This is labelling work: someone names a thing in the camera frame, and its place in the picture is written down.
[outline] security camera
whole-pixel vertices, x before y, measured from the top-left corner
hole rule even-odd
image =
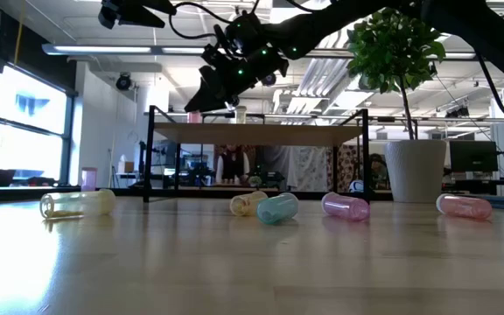
[[[120,90],[120,91],[129,91],[131,88],[133,88],[133,81],[130,78],[129,73],[121,73],[120,78],[118,78],[118,81],[115,83],[115,86]]]

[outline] computer monitor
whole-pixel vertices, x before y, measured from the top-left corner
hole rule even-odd
[[[492,141],[450,141],[453,172],[497,172],[497,145]]]
[[[174,166],[176,164],[176,143],[162,140],[154,143],[153,148],[161,152],[160,164],[162,166]]]

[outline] clear plastic tube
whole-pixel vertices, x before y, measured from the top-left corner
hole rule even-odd
[[[364,221],[371,214],[370,206],[363,199],[346,197],[330,192],[322,199],[322,208],[327,214],[348,221]]]
[[[267,198],[268,195],[261,191],[236,196],[231,200],[231,212],[236,216],[256,215],[258,203]]]
[[[98,192],[47,193],[40,200],[40,214],[45,219],[109,214],[116,196],[108,189]]]
[[[238,124],[246,123],[246,106],[239,105],[234,108],[234,121]]]
[[[437,198],[437,209],[442,214],[485,220],[493,209],[487,200],[444,193]]]
[[[285,192],[260,201],[256,213],[261,222],[277,224],[292,219],[298,213],[298,199],[294,194]]]

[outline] black cable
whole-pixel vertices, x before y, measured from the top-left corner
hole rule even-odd
[[[258,7],[259,3],[260,3],[260,0],[255,0],[254,7],[252,7],[252,11],[250,13],[254,13],[256,11],[256,8]]]
[[[209,13],[210,16],[214,17],[214,18],[217,18],[218,20],[220,20],[221,22],[223,23],[227,23],[227,24],[231,24],[231,21],[223,18],[223,17],[220,17],[218,16],[217,14],[213,13],[211,10],[209,10],[208,8],[206,8],[205,6],[201,5],[201,4],[198,4],[198,3],[193,3],[193,2],[182,2],[182,3],[178,3],[174,6],[174,9],[176,8],[179,8],[181,6],[184,6],[184,5],[191,5],[191,6],[194,6],[196,8],[199,8],[199,9],[202,9],[203,11]]]
[[[213,33],[201,34],[201,35],[184,35],[181,32],[177,31],[172,24],[172,15],[168,16],[168,24],[171,26],[172,31],[180,36],[182,39],[206,39],[208,37],[216,37]]]
[[[441,78],[438,77],[438,75],[435,75],[437,77],[437,80],[441,83],[441,85],[443,86],[444,90],[446,91],[446,93],[448,93],[448,95],[452,98],[452,100],[454,101],[454,103],[460,107],[460,104],[458,101],[456,101],[456,98],[454,98],[454,96],[452,95],[451,91],[448,90],[448,87],[446,87],[446,85],[443,83],[443,81],[441,80]],[[497,147],[497,150],[499,150],[499,152],[502,151],[501,147],[499,145],[497,145],[497,143],[490,137],[486,134],[486,132],[470,117],[468,116],[468,118],[470,119],[470,121],[476,126],[478,127],[479,129],[479,132],[481,132],[484,136],[487,137],[487,139],[489,139],[489,141],[495,143],[495,146]]]
[[[497,89],[495,89],[494,81],[491,79],[491,75],[489,74],[489,71],[487,70],[486,63],[483,61],[483,58],[481,57],[481,54],[479,52],[476,52],[476,56],[478,57],[479,65],[481,66],[481,69],[483,70],[483,74],[486,76],[487,83],[489,84],[489,87],[491,88],[491,92],[493,93],[493,98],[497,102],[497,106],[499,106],[500,111],[502,111],[504,114],[503,101],[499,97],[499,94],[497,93]]]
[[[298,8],[302,11],[305,11],[305,12],[309,12],[309,13],[314,13],[316,12],[317,10],[313,10],[313,9],[308,9],[308,8],[305,8],[304,6],[294,2],[293,0],[285,0],[287,1],[289,4],[291,4],[292,6],[294,6],[295,8]]]

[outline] pink plastic tube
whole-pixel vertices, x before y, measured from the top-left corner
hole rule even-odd
[[[437,209],[443,214],[485,220],[491,216],[493,209],[487,200],[454,196],[448,193],[437,199]]]
[[[322,208],[327,214],[348,221],[364,221],[371,215],[370,206],[365,200],[341,196],[335,192],[324,196]]]

